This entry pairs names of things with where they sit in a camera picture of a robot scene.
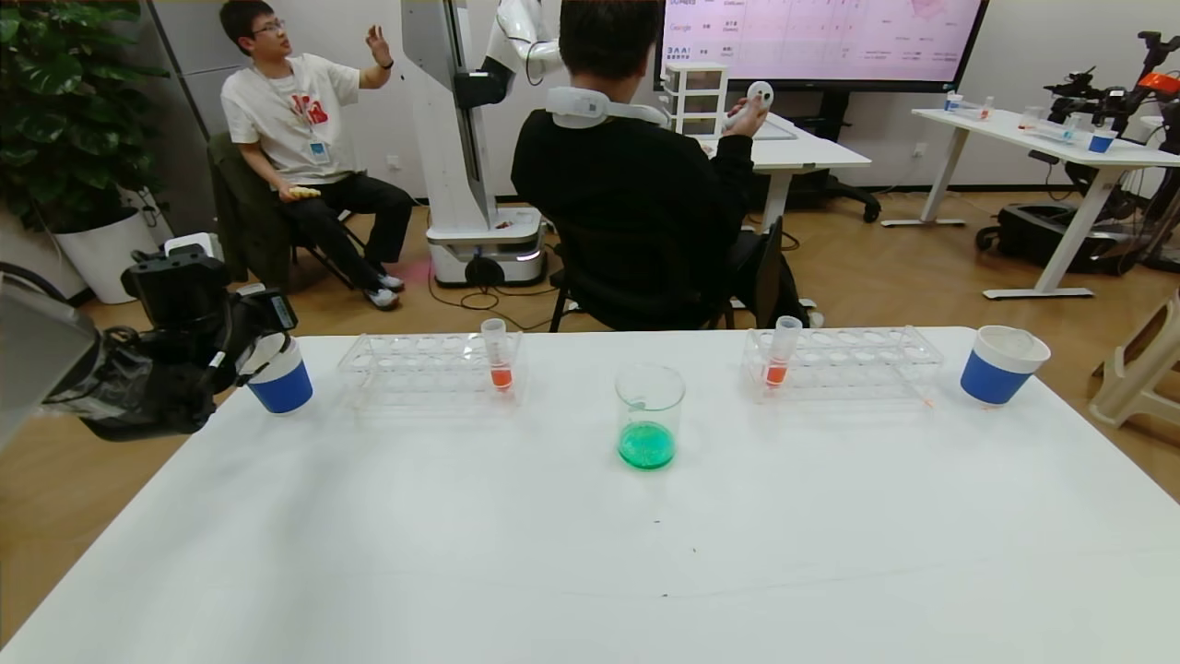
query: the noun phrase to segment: black pants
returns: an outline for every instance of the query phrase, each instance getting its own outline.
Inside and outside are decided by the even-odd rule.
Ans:
[[[742,301],[749,310],[755,310],[758,289],[758,268],[766,246],[765,235],[743,231],[738,235],[738,241],[729,248],[726,255],[726,263],[729,268],[730,291],[733,296]],[[811,327],[807,318],[807,309],[799,303],[799,288],[795,285],[795,276],[791,272],[787,258],[779,255],[779,298],[774,304],[772,320],[778,320],[784,315],[793,315],[802,321],[804,327]]]
[[[282,212],[312,238],[358,288],[375,290],[382,262],[398,262],[414,199],[388,182],[350,175],[332,184],[316,184],[319,198],[282,204]],[[374,213],[373,230],[362,257],[340,223],[340,210]]]

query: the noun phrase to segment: handheld controller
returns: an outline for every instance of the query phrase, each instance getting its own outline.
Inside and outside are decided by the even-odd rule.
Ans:
[[[752,83],[749,88],[746,90],[746,105],[733,116],[727,117],[721,124],[725,131],[733,129],[733,126],[738,124],[738,120],[746,117],[747,113],[754,112],[750,109],[750,104],[755,98],[761,99],[763,109],[769,109],[771,104],[774,101],[774,88],[771,87],[771,84],[765,80]]]

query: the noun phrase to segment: neck device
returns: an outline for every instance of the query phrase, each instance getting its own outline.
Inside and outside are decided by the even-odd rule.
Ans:
[[[597,90],[553,87],[545,98],[545,111],[553,124],[565,129],[590,129],[608,118],[631,118],[668,129],[671,118],[666,111],[640,104],[618,104]]]

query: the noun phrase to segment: large monitor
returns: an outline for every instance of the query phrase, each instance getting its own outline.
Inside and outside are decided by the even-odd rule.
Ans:
[[[938,92],[958,87],[989,0],[667,0],[658,71],[729,66],[735,88]]]

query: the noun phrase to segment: blue cup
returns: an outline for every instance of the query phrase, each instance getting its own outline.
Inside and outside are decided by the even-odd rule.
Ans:
[[[1004,406],[1051,355],[1023,329],[989,324],[976,335],[959,386],[983,403]]]
[[[283,337],[278,337],[281,348]],[[307,374],[307,366],[303,364],[303,356],[299,353],[299,344],[295,340],[283,349],[271,350],[274,337],[268,337],[258,343],[255,350],[256,357],[270,357],[269,363],[247,386],[254,396],[262,402],[262,407],[275,415],[294,413],[312,399],[312,380]]]
[[[1100,155],[1106,153],[1106,151],[1110,149],[1110,145],[1114,144],[1114,139],[1119,134],[1113,131],[1101,129],[1095,131],[1094,137],[1090,138],[1090,151]]]

